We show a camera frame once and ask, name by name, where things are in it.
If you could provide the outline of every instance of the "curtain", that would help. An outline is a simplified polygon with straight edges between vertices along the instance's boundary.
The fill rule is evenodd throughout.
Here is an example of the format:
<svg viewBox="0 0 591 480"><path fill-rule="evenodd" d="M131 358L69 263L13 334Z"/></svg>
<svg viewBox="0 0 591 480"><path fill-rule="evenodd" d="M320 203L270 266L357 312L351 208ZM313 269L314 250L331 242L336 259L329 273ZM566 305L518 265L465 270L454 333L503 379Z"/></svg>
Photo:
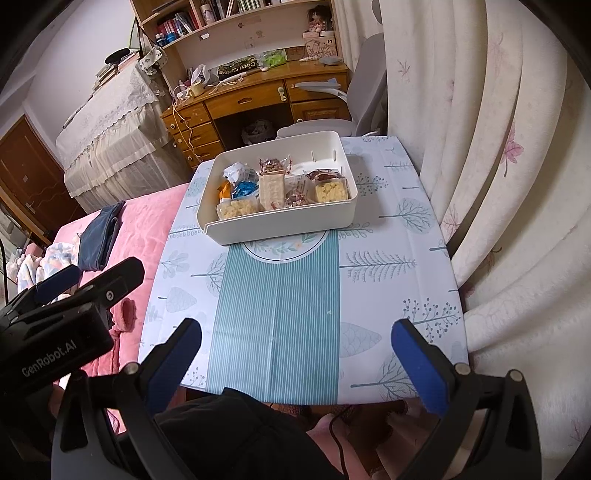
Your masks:
<svg viewBox="0 0 591 480"><path fill-rule="evenodd" d="M521 370L545 478L591 425L591 92L518 0L381 0L388 132L440 222L475 370Z"/></svg>
<svg viewBox="0 0 591 480"><path fill-rule="evenodd" d="M334 0L334 15L339 26L340 56L355 71L359 50L365 40L383 31L372 11L372 0Z"/></svg>

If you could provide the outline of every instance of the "bottle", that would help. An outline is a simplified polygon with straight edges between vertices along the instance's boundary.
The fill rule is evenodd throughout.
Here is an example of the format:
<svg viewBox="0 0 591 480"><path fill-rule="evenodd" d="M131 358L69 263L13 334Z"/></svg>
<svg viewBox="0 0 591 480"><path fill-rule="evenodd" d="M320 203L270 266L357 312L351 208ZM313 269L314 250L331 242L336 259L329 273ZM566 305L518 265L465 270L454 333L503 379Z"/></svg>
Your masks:
<svg viewBox="0 0 591 480"><path fill-rule="evenodd" d="M212 6L206 0L201 0L201 13L207 25L215 23L216 17L213 16Z"/></svg>

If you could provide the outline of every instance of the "blue gripper pad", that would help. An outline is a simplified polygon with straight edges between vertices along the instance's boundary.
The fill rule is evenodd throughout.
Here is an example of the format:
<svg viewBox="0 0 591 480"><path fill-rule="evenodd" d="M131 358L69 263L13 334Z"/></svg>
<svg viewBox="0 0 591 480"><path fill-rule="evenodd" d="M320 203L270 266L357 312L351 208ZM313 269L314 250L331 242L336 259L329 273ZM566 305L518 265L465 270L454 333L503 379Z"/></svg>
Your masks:
<svg viewBox="0 0 591 480"><path fill-rule="evenodd" d="M166 343L157 345L143 361L146 376L146 408L153 416L166 409L187 368L201 348L202 332L197 320L184 319Z"/></svg>
<svg viewBox="0 0 591 480"><path fill-rule="evenodd" d="M438 347L429 345L408 319L392 325L391 342L427 411L443 417L455 387L451 362Z"/></svg>
<svg viewBox="0 0 591 480"><path fill-rule="evenodd" d="M37 305L48 304L68 288L78 285L81 278L82 270L75 265L68 265L36 285L35 303Z"/></svg>

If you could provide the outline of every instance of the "pink bed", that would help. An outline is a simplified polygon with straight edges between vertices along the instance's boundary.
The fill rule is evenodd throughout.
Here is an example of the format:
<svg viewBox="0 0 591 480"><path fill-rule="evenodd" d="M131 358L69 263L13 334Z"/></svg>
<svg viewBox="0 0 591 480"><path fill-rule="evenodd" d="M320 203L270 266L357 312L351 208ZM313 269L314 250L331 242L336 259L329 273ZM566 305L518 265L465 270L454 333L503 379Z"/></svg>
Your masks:
<svg viewBox="0 0 591 480"><path fill-rule="evenodd" d="M137 257L144 264L144 283L128 297L135 302L135 321L130 332L119 337L119 365L137 361L139 341L144 326L144 317L154 283L154 276L168 237L168 232L177 214L178 206L189 184L178 185L168 190L127 200L120 215L121 229L109 257L107 268L128 257ZM86 226L98 215L91 213L75 222L64 225L54 242L72 242L74 235L82 233ZM85 272L81 284L84 285L100 272ZM110 374L101 371L98 374Z"/></svg>

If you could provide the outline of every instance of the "white wall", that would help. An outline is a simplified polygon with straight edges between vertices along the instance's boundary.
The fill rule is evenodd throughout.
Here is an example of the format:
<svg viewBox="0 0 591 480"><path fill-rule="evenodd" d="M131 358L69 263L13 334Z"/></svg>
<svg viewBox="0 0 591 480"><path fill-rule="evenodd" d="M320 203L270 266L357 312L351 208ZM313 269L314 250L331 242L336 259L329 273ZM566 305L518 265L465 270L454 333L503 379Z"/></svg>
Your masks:
<svg viewBox="0 0 591 480"><path fill-rule="evenodd" d="M22 103L27 98L29 88L33 83L39 59L43 56L55 34L81 3L82 0L74 0L53 22L39 33L12 72L0 94L0 138L24 114Z"/></svg>
<svg viewBox="0 0 591 480"><path fill-rule="evenodd" d="M127 0L84 0L45 49L23 108L54 153L61 126L92 93L105 58L128 46L133 20Z"/></svg>

